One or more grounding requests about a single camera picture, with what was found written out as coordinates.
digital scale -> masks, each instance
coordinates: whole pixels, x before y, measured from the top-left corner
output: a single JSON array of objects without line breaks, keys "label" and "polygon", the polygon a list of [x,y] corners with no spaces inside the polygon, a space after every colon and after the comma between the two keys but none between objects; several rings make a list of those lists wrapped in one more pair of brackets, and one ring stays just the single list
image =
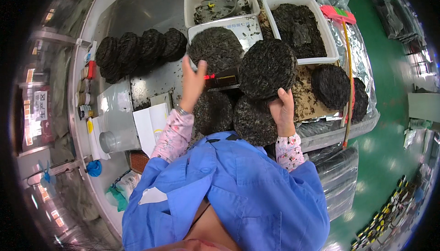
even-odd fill
[{"label": "digital scale", "polygon": [[205,75],[205,81],[205,91],[237,89],[240,85],[237,68],[232,68],[217,74],[207,74]]}]

woman's left hand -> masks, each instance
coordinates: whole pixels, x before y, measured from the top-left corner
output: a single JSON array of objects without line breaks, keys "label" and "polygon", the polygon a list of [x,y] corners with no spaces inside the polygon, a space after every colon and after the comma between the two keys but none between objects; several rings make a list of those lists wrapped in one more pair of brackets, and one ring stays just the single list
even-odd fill
[{"label": "woman's left hand", "polygon": [[200,60],[198,62],[198,70],[194,72],[190,65],[190,57],[185,55],[182,61],[182,69],[184,73],[184,82],[182,85],[183,96],[180,100],[179,106],[186,112],[192,113],[198,98],[205,87],[206,68],[208,64],[206,61]]}]

bracelet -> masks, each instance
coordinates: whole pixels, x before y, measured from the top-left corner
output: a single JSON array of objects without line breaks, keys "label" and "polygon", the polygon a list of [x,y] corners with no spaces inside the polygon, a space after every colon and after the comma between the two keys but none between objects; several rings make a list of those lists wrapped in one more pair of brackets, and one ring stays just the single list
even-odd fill
[{"label": "bracelet", "polygon": [[182,107],[180,107],[179,104],[176,105],[175,109],[179,113],[179,115],[181,115],[181,116],[186,116],[186,115],[190,114],[189,112],[182,109]]}]

person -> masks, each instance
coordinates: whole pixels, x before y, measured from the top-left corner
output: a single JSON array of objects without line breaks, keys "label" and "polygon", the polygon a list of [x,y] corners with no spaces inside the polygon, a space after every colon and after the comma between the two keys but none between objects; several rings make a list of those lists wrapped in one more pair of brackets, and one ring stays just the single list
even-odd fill
[{"label": "person", "polygon": [[126,251],[320,250],[330,229],[315,165],[295,132],[291,90],[269,103],[276,162],[263,147],[219,132],[191,139],[207,63],[182,63],[183,96],[167,119],[122,218]]}]

